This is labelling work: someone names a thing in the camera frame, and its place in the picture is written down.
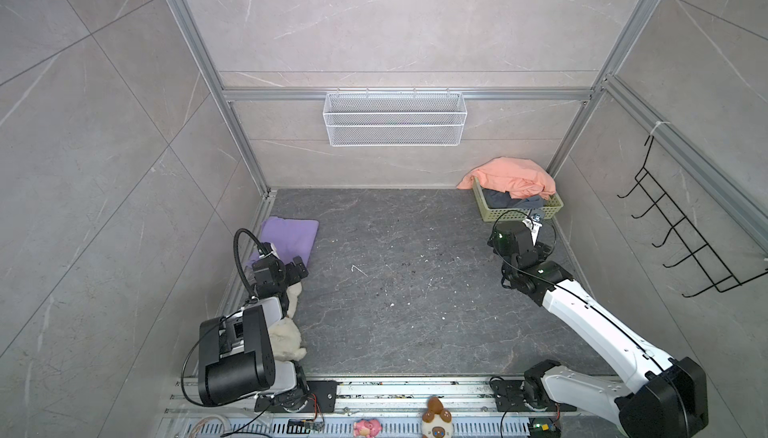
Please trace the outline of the purple t shirt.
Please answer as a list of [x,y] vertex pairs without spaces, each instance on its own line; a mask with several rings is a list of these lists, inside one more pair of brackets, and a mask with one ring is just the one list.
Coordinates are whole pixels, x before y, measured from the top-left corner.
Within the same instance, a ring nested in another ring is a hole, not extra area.
[[272,216],[264,222],[259,239],[268,247],[273,246],[283,262],[287,263],[300,256],[308,266],[318,230],[317,220]]

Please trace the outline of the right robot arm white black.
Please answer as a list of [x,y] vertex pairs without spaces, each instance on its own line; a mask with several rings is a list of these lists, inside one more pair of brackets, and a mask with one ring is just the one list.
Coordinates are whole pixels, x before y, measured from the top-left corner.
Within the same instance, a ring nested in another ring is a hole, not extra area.
[[627,437],[693,437],[709,424],[707,377],[693,359],[676,359],[600,305],[560,264],[551,247],[520,221],[494,223],[488,244],[502,260],[503,288],[558,317],[614,370],[613,380],[576,372],[555,360],[529,368],[524,406],[570,405],[605,419]]

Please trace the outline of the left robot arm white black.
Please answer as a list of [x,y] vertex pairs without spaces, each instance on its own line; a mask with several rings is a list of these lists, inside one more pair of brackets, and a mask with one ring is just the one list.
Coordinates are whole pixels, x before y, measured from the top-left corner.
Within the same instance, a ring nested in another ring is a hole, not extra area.
[[308,276],[303,259],[284,262],[271,253],[249,273],[241,263],[236,270],[247,292],[244,305],[199,328],[199,401],[219,407],[262,395],[273,406],[300,409],[310,388],[298,360],[278,356],[277,327],[288,323],[289,289]]

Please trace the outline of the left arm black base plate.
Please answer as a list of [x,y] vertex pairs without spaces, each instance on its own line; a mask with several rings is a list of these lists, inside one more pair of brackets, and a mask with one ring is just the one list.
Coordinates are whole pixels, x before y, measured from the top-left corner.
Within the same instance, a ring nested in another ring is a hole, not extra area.
[[255,412],[331,413],[335,409],[339,382],[310,380],[274,396],[258,395]]

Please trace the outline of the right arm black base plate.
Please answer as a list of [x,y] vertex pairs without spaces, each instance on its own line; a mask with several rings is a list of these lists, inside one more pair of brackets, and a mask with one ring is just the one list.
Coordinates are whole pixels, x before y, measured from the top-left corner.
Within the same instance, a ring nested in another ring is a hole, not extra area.
[[492,376],[488,385],[499,412],[576,412],[577,408],[555,402],[536,380]]

